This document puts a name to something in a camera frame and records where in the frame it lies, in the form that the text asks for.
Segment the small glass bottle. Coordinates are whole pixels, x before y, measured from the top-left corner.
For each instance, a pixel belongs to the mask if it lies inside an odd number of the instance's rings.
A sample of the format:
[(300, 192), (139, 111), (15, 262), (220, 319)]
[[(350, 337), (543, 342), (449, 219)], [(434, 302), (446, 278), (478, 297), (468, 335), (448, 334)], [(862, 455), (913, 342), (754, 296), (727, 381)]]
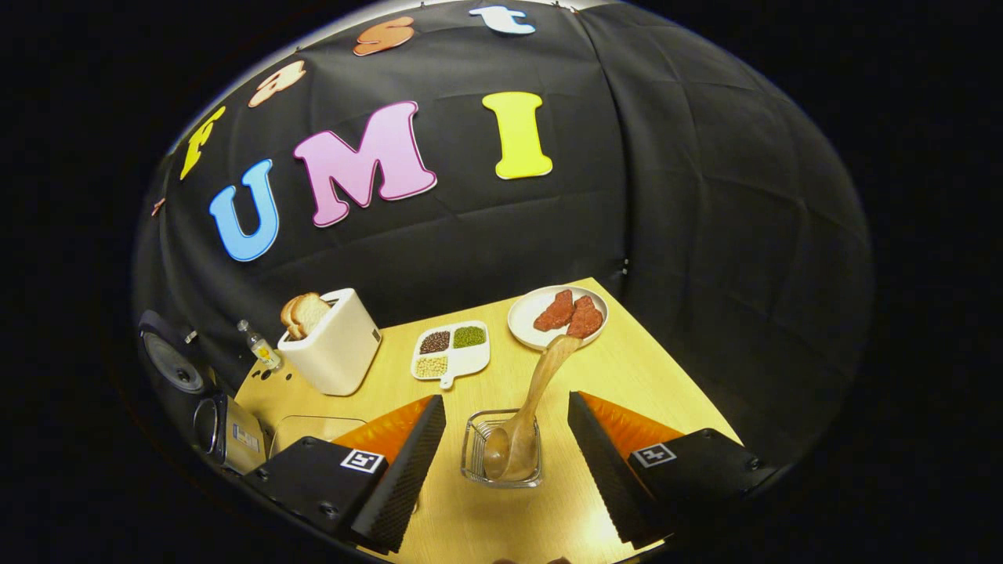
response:
[(237, 322), (237, 331), (243, 335), (248, 349), (257, 357), (258, 361), (262, 362), (266, 369), (278, 371), (282, 367), (283, 358), (273, 350), (271, 344), (260, 332), (251, 327), (247, 319), (241, 319)]

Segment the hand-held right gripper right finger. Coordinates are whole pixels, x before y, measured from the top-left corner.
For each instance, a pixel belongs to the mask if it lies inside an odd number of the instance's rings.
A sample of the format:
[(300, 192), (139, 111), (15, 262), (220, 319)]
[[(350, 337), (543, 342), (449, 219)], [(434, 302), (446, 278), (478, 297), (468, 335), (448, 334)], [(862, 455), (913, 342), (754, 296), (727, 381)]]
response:
[(635, 548), (688, 548), (755, 514), (777, 465), (703, 428), (680, 432), (574, 390), (567, 424), (617, 535)]

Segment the wooden spoon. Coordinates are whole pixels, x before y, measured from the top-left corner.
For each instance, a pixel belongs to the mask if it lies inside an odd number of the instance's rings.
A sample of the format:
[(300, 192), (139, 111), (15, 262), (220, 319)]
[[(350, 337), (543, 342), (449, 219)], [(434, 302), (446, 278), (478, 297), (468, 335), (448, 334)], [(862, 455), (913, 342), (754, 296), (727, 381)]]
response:
[(542, 394), (567, 358), (581, 347), (583, 339), (565, 334), (555, 338), (538, 357), (523, 406), (506, 422), (492, 429), (483, 448), (481, 464), (492, 481), (525, 479), (538, 461), (536, 411)]

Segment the white toaster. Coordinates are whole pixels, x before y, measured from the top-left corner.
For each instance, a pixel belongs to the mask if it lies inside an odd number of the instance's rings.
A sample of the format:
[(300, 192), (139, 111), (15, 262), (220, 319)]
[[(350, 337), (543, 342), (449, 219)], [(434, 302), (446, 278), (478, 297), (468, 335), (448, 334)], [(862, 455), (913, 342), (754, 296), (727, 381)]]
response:
[(380, 329), (353, 288), (319, 294), (331, 310), (308, 337), (290, 339), (278, 351), (322, 394), (351, 396), (361, 386), (382, 342)]

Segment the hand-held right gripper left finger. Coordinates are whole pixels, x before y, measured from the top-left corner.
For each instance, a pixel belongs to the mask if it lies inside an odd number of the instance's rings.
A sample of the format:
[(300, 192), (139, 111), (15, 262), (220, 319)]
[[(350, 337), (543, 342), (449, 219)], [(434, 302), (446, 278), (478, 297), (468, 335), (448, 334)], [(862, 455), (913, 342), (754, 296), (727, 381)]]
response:
[(445, 425), (444, 399), (429, 394), (340, 438), (294, 440), (244, 482), (329, 539), (398, 552)]

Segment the round white plate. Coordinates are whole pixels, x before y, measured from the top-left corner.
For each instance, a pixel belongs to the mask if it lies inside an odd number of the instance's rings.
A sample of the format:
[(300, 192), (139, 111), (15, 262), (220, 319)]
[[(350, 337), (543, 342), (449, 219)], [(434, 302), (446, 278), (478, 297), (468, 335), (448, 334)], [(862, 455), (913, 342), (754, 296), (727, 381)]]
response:
[[(538, 324), (537, 320), (551, 309), (556, 301), (565, 301), (563, 296), (569, 297), (567, 304), (570, 305), (570, 314), (567, 317), (567, 323), (559, 326), (547, 324), (548, 329), (542, 329), (544, 324)], [(547, 349), (549, 343), (556, 336), (569, 332), (574, 325), (574, 311), (576, 311), (577, 305), (590, 306), (599, 315), (597, 324), (594, 324), (594, 330), (588, 334), (584, 334), (581, 330), (576, 332), (576, 335), (581, 339), (581, 344), (587, 346), (603, 333), (610, 319), (610, 310), (601, 295), (585, 287), (564, 284), (530, 291), (517, 299), (509, 308), (506, 324), (517, 342), (529, 347), (529, 349), (542, 351)]]

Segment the dark lidded rice cooker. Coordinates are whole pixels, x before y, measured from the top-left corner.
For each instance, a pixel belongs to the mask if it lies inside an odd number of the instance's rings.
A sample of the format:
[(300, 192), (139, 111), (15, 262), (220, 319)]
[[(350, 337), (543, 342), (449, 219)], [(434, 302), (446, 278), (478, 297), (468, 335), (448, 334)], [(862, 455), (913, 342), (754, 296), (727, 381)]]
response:
[(137, 333), (153, 390), (187, 445), (237, 477), (265, 464), (268, 443), (260, 421), (215, 381), (196, 333), (149, 309), (140, 314)]

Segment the black backdrop cloth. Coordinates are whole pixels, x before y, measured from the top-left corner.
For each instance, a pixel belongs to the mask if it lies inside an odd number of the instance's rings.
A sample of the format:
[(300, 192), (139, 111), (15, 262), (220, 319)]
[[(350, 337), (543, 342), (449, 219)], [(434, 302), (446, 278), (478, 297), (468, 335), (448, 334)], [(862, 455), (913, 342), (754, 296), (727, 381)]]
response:
[[(153, 206), (166, 201), (157, 217)], [(750, 450), (802, 456), (855, 378), (873, 254), (780, 89), (616, 0), (388, 0), (230, 86), (155, 172), (136, 314), (237, 388), (248, 319), (351, 287), (379, 326), (602, 284)]]

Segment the clear plastic rice box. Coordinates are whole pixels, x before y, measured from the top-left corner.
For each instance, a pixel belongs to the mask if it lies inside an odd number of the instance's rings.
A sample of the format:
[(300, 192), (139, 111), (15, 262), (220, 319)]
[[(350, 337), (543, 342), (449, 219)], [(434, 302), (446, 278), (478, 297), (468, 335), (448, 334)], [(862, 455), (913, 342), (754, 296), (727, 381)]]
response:
[(340, 438), (365, 425), (358, 418), (322, 417), (322, 415), (287, 415), (273, 426), (273, 440), (268, 458), (277, 456), (299, 439), (316, 438), (322, 442)]

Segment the white divided dish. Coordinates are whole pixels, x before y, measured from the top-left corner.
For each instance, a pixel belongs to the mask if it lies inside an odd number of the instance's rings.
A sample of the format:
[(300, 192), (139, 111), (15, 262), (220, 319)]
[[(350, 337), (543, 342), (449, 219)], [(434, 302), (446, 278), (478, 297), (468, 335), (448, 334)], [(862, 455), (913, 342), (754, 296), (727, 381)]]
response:
[[(459, 326), (469, 326), (469, 325), (481, 326), (482, 328), (486, 329), (487, 342), (484, 344), (480, 344), (479, 346), (465, 347), (465, 349), (455, 349), (454, 346), (452, 346), (452, 342), (454, 342), (454, 330)], [(423, 356), (448, 357), (449, 361), (448, 361), (447, 374), (442, 376), (442, 378), (440, 379), (430, 379), (430, 381), (437, 381), (441, 389), (443, 390), (451, 389), (452, 386), (454, 386), (454, 381), (456, 378), (460, 378), (461, 376), (477, 374), (477, 372), (483, 371), (483, 369), (486, 368), (487, 365), (490, 363), (491, 359), (490, 330), (488, 330), (487, 325), (484, 324), (483, 321), (470, 319), (467, 321), (458, 322), (458, 324), (447, 324), (447, 325), (436, 326), (431, 329), (425, 330), (422, 334), (419, 335), (419, 337), (416, 339), (415, 347), (413, 347), (413, 354), (411, 358), (411, 376), (413, 378), (415, 378), (415, 376), (413, 375), (413, 369), (415, 368), (415, 361), (417, 360), (417, 358), (422, 356), (422, 354), (419, 353), (420, 343), (422, 343), (424, 336), (438, 330), (449, 330), (451, 332), (451, 343), (449, 343), (448, 349), (430, 354), (423, 354)]]

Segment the metal wire chopstick holder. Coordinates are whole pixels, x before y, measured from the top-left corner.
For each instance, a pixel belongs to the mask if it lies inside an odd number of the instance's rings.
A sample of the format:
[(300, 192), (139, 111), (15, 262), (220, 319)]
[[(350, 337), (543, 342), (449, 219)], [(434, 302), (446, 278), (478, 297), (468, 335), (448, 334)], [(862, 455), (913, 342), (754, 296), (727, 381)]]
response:
[(501, 408), (501, 410), (480, 410), (470, 415), (463, 432), (461, 457), (461, 473), (463, 477), (476, 484), (495, 489), (531, 489), (537, 488), (542, 479), (542, 448), (540, 426), (534, 421), (536, 443), (534, 443), (534, 467), (524, 479), (499, 481), (488, 479), (483, 466), (483, 453), (486, 450), (488, 436), (517, 412), (517, 408)]

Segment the bread slice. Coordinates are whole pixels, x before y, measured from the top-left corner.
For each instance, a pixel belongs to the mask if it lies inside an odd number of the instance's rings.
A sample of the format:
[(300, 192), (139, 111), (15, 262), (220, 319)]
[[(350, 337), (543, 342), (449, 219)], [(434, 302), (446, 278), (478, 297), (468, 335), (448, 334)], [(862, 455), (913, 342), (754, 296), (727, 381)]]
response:
[(331, 310), (331, 305), (317, 293), (299, 296), (291, 307), (290, 318), (299, 332), (299, 338), (311, 335)]
[(306, 336), (303, 330), (303, 326), (299, 324), (298, 321), (294, 320), (293, 317), (293, 312), (302, 297), (303, 295), (301, 294), (299, 296), (291, 298), (283, 306), (280, 313), (281, 321), (286, 326), (286, 330), (290, 336), (290, 339), (294, 340), (294, 342), (297, 342), (297, 340), (302, 340)]

